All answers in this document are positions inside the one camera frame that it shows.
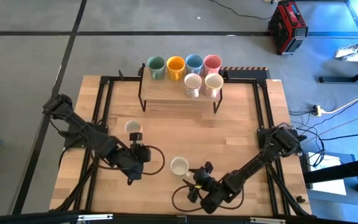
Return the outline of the wooden shelf black legs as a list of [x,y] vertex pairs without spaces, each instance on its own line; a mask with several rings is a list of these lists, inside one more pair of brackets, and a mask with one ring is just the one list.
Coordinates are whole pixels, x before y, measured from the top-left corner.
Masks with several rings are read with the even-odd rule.
[[218,91],[215,98],[208,97],[201,87],[198,97],[188,96],[185,94],[184,81],[173,81],[169,79],[168,72],[161,80],[153,80],[148,67],[142,67],[139,70],[140,84],[138,98],[142,110],[146,110],[148,103],[190,103],[190,102],[207,102],[213,104],[213,111],[217,113],[218,108],[223,100],[222,89]]

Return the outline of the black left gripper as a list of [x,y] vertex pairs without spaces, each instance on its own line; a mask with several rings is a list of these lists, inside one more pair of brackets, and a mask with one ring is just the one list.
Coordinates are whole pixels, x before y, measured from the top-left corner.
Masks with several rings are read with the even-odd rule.
[[142,144],[142,138],[142,133],[130,133],[129,139],[134,147],[116,149],[109,155],[109,164],[116,166],[127,177],[127,185],[142,178],[144,163],[151,160],[151,151]]

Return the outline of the cream mug pink pattern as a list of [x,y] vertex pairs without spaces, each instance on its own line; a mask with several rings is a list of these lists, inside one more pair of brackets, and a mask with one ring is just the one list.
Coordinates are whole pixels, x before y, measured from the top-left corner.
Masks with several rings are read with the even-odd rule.
[[220,92],[224,80],[218,73],[210,73],[204,79],[204,93],[210,98],[217,97]]

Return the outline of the green mug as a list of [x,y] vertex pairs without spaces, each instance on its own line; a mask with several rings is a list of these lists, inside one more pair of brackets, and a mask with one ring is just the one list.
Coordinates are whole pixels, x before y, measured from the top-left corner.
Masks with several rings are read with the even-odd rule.
[[150,57],[147,61],[150,75],[153,80],[161,80],[165,76],[165,60],[160,56]]

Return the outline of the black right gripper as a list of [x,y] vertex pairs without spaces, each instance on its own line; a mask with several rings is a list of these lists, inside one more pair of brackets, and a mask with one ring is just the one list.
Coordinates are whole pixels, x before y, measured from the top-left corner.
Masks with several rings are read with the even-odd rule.
[[223,200],[228,198],[228,193],[223,184],[210,176],[212,171],[213,165],[210,162],[206,162],[199,169],[190,169],[195,183],[189,185],[187,196],[191,203],[195,203],[200,196],[200,190],[207,192],[206,196],[201,198],[200,205],[208,214],[212,214],[221,205]]

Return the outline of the black beams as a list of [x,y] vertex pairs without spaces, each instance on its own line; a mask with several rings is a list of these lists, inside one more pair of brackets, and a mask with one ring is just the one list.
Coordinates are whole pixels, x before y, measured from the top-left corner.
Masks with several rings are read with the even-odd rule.
[[302,165],[304,180],[307,187],[308,184],[339,179],[343,179],[345,184],[345,179],[358,177],[358,161],[348,163],[341,161],[341,165],[339,166],[328,167],[310,172],[306,170],[306,167],[307,162]]

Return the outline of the silver bracket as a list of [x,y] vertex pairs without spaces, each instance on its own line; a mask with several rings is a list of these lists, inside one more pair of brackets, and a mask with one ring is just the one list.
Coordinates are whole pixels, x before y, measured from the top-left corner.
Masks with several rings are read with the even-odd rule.
[[258,224],[287,224],[286,220],[262,217],[250,217],[249,222]]
[[113,218],[113,214],[87,214],[87,215],[79,215],[77,221],[78,222],[89,222],[93,220],[109,220]]

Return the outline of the white speckled mug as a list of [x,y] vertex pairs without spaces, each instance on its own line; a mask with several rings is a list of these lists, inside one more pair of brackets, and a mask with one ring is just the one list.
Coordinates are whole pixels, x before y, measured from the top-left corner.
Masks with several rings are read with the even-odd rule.
[[185,95],[191,98],[200,96],[202,78],[196,73],[189,73],[184,77]]

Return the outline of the yellow mug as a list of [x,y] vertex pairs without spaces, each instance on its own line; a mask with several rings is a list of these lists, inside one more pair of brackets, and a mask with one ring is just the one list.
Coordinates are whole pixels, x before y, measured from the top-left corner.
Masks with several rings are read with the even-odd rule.
[[185,60],[179,56],[172,56],[167,60],[167,69],[170,79],[179,81],[183,77]]

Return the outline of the white mug orange rim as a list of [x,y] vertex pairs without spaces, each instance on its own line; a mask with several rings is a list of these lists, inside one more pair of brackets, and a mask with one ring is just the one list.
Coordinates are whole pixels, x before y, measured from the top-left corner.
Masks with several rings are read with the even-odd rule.
[[127,134],[142,133],[142,125],[138,120],[131,119],[124,125],[124,130]]

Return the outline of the black metal table frame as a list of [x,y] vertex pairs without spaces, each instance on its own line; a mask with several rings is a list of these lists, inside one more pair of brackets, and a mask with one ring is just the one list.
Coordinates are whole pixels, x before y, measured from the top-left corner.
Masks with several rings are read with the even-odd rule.
[[[127,177],[112,170],[70,126],[65,137],[77,146],[67,147],[58,171],[50,208],[53,211],[85,210],[100,213],[148,215],[210,215],[273,217],[297,215],[267,168],[244,184],[244,191],[230,203],[222,202],[212,214],[191,203],[185,181],[170,169],[174,157],[184,157],[190,169],[206,162],[220,180],[253,159],[262,148],[257,131],[288,125],[288,116],[275,119],[273,104],[283,101],[282,85],[272,80],[225,78],[223,100],[214,113],[207,102],[148,103],[143,111],[138,98],[140,76],[87,75],[73,111],[99,131],[116,136],[130,146],[124,125],[131,119],[142,125],[142,144],[151,151],[140,180],[127,185]],[[300,207],[310,215],[309,207]]]

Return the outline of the blue mug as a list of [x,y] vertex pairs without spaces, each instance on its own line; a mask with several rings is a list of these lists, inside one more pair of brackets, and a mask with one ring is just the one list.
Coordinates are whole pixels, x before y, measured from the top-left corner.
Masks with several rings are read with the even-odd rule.
[[203,57],[197,54],[191,54],[185,59],[186,72],[200,75],[203,68]]

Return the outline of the red black tool box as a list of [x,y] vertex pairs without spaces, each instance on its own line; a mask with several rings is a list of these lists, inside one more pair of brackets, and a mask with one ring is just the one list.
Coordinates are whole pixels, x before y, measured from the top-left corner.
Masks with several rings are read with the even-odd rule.
[[268,31],[278,55],[292,55],[308,36],[306,25],[295,0],[278,2],[268,22]]

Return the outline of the plain cream mug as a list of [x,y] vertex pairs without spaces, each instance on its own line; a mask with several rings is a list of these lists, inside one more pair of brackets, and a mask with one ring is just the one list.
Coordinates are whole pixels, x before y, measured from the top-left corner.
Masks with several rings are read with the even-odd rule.
[[174,157],[170,163],[170,169],[179,177],[192,178],[194,176],[194,174],[190,172],[189,162],[184,157]]

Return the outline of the black rail bar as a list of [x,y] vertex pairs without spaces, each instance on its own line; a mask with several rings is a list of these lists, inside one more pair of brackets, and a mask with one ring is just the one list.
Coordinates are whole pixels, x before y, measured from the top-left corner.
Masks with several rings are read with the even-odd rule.
[[[78,222],[79,215],[87,214],[113,214],[109,220],[93,220]],[[357,222],[345,222],[327,220],[316,217],[301,217],[277,215],[273,217],[286,220],[287,224],[358,224]],[[54,211],[42,213],[27,213],[20,215],[0,216],[0,224],[258,224],[250,223],[247,216],[210,216],[210,215],[148,215],[126,213],[86,213],[79,211]]]

